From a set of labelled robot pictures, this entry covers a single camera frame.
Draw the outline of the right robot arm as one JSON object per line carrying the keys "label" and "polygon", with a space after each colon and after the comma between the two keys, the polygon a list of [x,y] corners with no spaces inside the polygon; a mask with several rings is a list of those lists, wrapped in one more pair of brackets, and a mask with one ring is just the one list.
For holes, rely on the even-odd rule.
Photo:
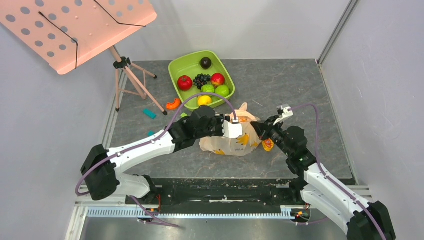
{"label": "right robot arm", "polygon": [[282,129],[276,116],[250,124],[261,140],[271,140],[286,156],[297,175],[289,183],[289,199],[315,207],[335,223],[349,240],[394,240],[396,233],[387,207],[370,202],[335,178],[307,148],[305,131],[298,126]]}

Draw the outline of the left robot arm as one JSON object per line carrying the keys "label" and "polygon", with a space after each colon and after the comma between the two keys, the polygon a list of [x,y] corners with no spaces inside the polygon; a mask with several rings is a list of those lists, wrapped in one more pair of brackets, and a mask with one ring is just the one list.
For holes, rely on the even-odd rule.
{"label": "left robot arm", "polygon": [[237,119],[216,114],[209,106],[201,106],[191,115],[173,121],[164,130],[134,143],[105,149],[94,146],[81,167],[91,199],[100,201],[111,195],[133,196],[145,204],[153,203],[157,190],[147,176],[125,172],[134,166],[159,156],[169,155],[192,147],[205,137],[238,138],[242,126]]}

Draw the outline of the beige plastic banana-print bag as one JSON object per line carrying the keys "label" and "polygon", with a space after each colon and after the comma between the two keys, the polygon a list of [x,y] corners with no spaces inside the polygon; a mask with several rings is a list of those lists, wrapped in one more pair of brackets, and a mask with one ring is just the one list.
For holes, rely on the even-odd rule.
{"label": "beige plastic banana-print bag", "polygon": [[248,112],[248,104],[244,102],[236,111],[242,126],[242,134],[237,138],[211,136],[202,138],[199,147],[202,151],[217,155],[242,157],[252,153],[261,143],[251,122],[260,119]]}

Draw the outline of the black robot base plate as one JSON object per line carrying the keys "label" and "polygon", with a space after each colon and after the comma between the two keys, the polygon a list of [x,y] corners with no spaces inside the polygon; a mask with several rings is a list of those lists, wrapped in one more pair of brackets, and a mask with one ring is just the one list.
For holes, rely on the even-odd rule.
{"label": "black robot base plate", "polygon": [[271,205],[307,203],[289,178],[153,178],[154,189],[142,204],[177,206],[184,202],[241,201]]}

